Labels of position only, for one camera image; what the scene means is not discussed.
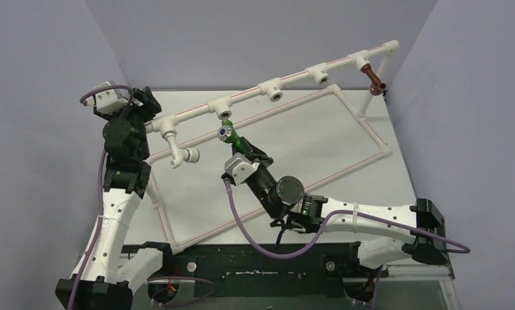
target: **pipe joint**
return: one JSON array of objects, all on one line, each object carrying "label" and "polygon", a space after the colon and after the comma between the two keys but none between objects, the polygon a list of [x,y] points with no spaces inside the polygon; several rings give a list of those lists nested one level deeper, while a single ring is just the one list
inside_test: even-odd
[{"label": "pipe joint", "polygon": [[275,79],[270,79],[266,82],[257,85],[261,90],[261,95],[267,95],[271,102],[276,102],[282,99],[284,95],[282,93],[282,80],[278,77]]},{"label": "pipe joint", "polygon": [[207,102],[209,112],[217,114],[218,119],[230,118],[232,115],[231,107],[233,106],[233,100],[231,96],[222,96]]},{"label": "pipe joint", "polygon": [[328,75],[328,64],[319,63],[318,65],[305,69],[309,76],[314,79],[314,82],[318,85],[323,85],[328,82],[330,76]]},{"label": "pipe joint", "polygon": [[166,115],[160,118],[160,124],[158,125],[158,131],[162,138],[166,138],[166,134],[173,133],[173,136],[177,134],[175,126],[179,125],[179,120],[174,114]]}]

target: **cable tie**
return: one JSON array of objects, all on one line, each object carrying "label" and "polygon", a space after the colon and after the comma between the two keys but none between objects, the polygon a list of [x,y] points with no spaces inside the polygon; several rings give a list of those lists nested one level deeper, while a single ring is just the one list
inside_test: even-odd
[{"label": "cable tie", "polygon": [[357,217],[358,217],[358,203],[354,202],[352,203],[353,209],[352,209],[352,227],[354,229],[354,233],[358,232],[358,225],[357,225]]},{"label": "cable tie", "polygon": [[117,221],[118,223],[120,223],[120,225],[126,227],[126,228],[129,228],[128,225],[124,224],[120,219],[118,218],[114,218],[114,217],[110,217],[110,216],[106,216],[106,215],[98,215],[98,218],[103,218],[104,220],[112,220],[112,221]]}]

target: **green object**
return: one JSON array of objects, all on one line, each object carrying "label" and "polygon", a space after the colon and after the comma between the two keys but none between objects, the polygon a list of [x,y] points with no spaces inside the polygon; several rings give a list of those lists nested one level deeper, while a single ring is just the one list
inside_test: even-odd
[{"label": "green object", "polygon": [[219,139],[225,143],[234,145],[238,152],[244,154],[244,144],[242,143],[240,136],[236,133],[236,130],[233,127],[233,122],[225,119],[222,124],[223,126],[221,126],[218,131]]}]

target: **robotic arm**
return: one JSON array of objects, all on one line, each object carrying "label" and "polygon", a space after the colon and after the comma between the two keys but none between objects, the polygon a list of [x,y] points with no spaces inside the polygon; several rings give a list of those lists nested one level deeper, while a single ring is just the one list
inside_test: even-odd
[{"label": "robotic arm", "polygon": [[83,256],[71,277],[59,280],[56,296],[65,309],[75,290],[73,309],[129,310],[133,292],[150,275],[168,266],[165,260],[172,255],[169,244],[147,242],[133,260],[118,269],[130,221],[143,199],[151,173],[151,166],[144,162],[149,157],[145,122],[162,108],[148,87],[131,90],[141,105],[122,98],[113,83],[97,88],[100,92],[93,92],[90,105],[94,105],[95,115],[108,121],[103,128],[108,154],[102,184],[103,212],[92,232],[98,238],[96,242],[89,241],[84,254],[89,257]]},{"label": "robotic arm", "polygon": [[360,243],[357,250],[360,266],[376,269],[387,262],[409,257],[431,265],[448,262],[444,242],[358,216],[361,212],[445,237],[444,219],[430,200],[418,199],[415,205],[380,207],[308,194],[304,192],[303,184],[293,176],[284,176],[277,181],[268,171],[272,158],[244,137],[239,137],[230,121],[223,121],[218,137],[232,144],[233,151],[233,156],[225,163],[226,173],[222,178],[234,185],[245,183],[273,219],[271,227],[282,227],[277,247],[285,230],[316,233],[330,213],[345,210],[352,214],[334,214],[325,223],[324,233],[348,231],[381,236]]},{"label": "robotic arm", "polygon": [[[148,87],[130,89],[140,104],[132,104],[131,99],[122,98],[114,89],[109,83],[98,92],[89,93],[93,101],[83,102],[94,105],[94,114],[108,121],[103,128],[108,156],[101,184],[103,212],[96,220],[93,239],[71,277],[60,279],[56,286],[56,296],[65,309],[129,310],[133,292],[154,273],[171,274],[172,270],[166,269],[174,265],[168,243],[146,242],[138,246],[140,250],[132,260],[118,268],[130,221],[143,199],[151,172],[151,166],[144,162],[149,157],[145,123],[162,108]],[[276,180],[268,171],[273,159],[238,136],[227,116],[222,120],[218,137],[232,144],[233,153],[222,178],[234,185],[245,183],[251,189],[273,219],[270,226],[281,227],[277,246],[286,230],[300,234],[348,231],[380,236],[351,244],[351,253],[355,252],[350,255],[351,264],[368,272],[409,257],[424,264],[448,262],[444,219],[430,200],[379,207],[309,194],[293,176]],[[184,157],[189,162],[198,159],[197,155]],[[405,228],[391,225],[393,222]],[[431,237],[433,234],[444,241]]]}]

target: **white pipe valve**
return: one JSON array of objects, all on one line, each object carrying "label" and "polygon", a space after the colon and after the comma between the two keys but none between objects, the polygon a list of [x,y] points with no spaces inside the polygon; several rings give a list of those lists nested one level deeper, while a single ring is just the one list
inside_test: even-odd
[{"label": "white pipe valve", "polygon": [[276,102],[282,99],[284,95],[282,93],[282,80],[278,77],[275,79],[270,79],[266,82],[258,84],[259,89],[261,90],[261,95],[267,95],[271,102]]},{"label": "white pipe valve", "polygon": [[197,148],[180,149],[175,142],[175,133],[168,132],[164,139],[168,142],[171,150],[172,160],[170,167],[178,168],[183,161],[188,163],[196,163],[200,159],[200,151]]},{"label": "white pipe valve", "polygon": [[305,69],[305,71],[308,72],[309,76],[311,76],[318,85],[326,84],[330,79],[327,63],[319,63],[318,65]]}]

